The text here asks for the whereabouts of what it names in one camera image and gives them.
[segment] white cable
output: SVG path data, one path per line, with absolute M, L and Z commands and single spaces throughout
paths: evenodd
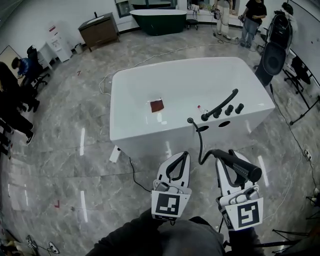
M 279 210 L 280 206 L 282 206 L 282 204 L 284 203 L 284 201 L 285 201 L 285 199 L 286 199 L 286 197 L 287 197 L 287 194 L 288 194 L 288 192 L 289 192 L 289 190 L 290 190 L 290 188 L 291 188 L 292 182 L 293 182 L 293 180 L 294 180 L 294 175 L 295 175 L 295 173 L 296 173 L 296 170 L 297 170 L 298 165 L 300 164 L 301 160 L 302 160 L 302 154 L 301 154 L 301 156 L 300 156 L 299 162 L 298 162 L 298 163 L 296 164 L 296 166 L 295 166 L 294 172 L 293 172 L 293 174 L 292 174 L 292 176 L 291 176 L 290 185 L 289 185 L 288 190 L 286 191 L 286 193 L 285 193 L 285 195 L 284 195 L 284 198 L 283 198 L 282 202 L 279 204 L 279 206 L 277 207 L 277 209 L 275 210 L 275 212 L 272 213 L 271 215 L 269 215 L 268 217 L 265 217 L 265 218 L 263 219 L 263 221 L 266 220 L 266 219 L 268 219 L 269 217 L 275 215 L 275 214 L 277 213 L 277 211 Z
M 172 51 L 169 51 L 169 52 L 166 52 L 166 53 L 153 55 L 152 57 L 147 58 L 146 60 L 141 61 L 141 62 L 135 64 L 134 66 L 125 67 L 125 68 L 120 68 L 120 69 L 118 69 L 118 70 L 115 71 L 115 72 L 112 72 L 112 73 L 107 74 L 107 75 L 102 79 L 102 81 L 99 83 L 100 92 L 101 92 L 102 94 L 107 94 L 107 95 L 111 96 L 110 93 L 103 92 L 102 89 L 101 89 L 101 86 L 100 86 L 108 76 L 110 76 L 110 75 L 112 75 L 112 74 L 115 74 L 115 73 L 117 73 L 117 72 L 119 72 L 119 71 L 122 71 L 122 70 L 133 69 L 133 68 L 135 68 L 136 66 L 138 66 L 138 65 L 140 65 L 140 64 L 142 64 L 142 63 L 145 63 L 145 62 L 151 60 L 151 59 L 154 58 L 154 57 L 163 56 L 163 55 L 167 55 L 167 54 L 172 54 L 172 53 L 175 53 L 175 52 L 177 52 L 177 51 L 184 50 L 184 49 L 197 48 L 197 47 L 206 47 L 206 46 L 220 46 L 220 45 L 221 45 L 221 43 L 209 43 L 209 44 L 202 44 L 202 45 L 195 45 L 195 46 L 186 46 L 186 47 L 179 48 L 179 49 L 176 49 L 176 50 L 172 50 Z M 226 45 L 234 45 L 234 43 L 229 43 L 229 42 L 227 42 Z

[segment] trash bin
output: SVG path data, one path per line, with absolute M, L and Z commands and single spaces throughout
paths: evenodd
M 81 43 L 79 43 L 75 46 L 75 51 L 77 54 L 82 54 L 84 52 L 84 50 L 82 49 Z

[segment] window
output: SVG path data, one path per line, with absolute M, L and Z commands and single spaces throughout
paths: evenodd
M 115 0 L 119 18 L 139 9 L 175 9 L 177 0 Z

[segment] white bathtub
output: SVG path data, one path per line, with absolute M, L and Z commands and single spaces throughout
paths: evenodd
M 235 110 L 202 121 L 202 110 L 212 110 L 233 91 L 229 103 Z M 151 111 L 150 102 L 162 99 L 164 109 Z M 187 118 L 201 126 L 205 144 L 227 142 L 249 134 L 275 108 L 271 98 L 250 70 L 236 57 L 210 57 L 168 61 L 118 72 L 112 81 L 110 139 L 124 153 L 138 158 L 172 154 L 199 146 Z M 219 127 L 230 121 L 227 126 Z

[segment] bathtub faucet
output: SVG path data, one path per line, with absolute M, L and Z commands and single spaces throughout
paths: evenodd
M 239 92 L 238 89 L 234 89 L 232 91 L 232 94 L 228 98 L 226 98 L 226 100 L 224 102 L 222 102 L 220 105 L 215 107 L 210 112 L 203 114 L 201 116 L 202 121 L 208 121 L 210 116 L 212 116 L 215 112 L 220 111 L 220 109 L 222 109 L 225 105 L 227 105 L 237 95 L 238 92 Z

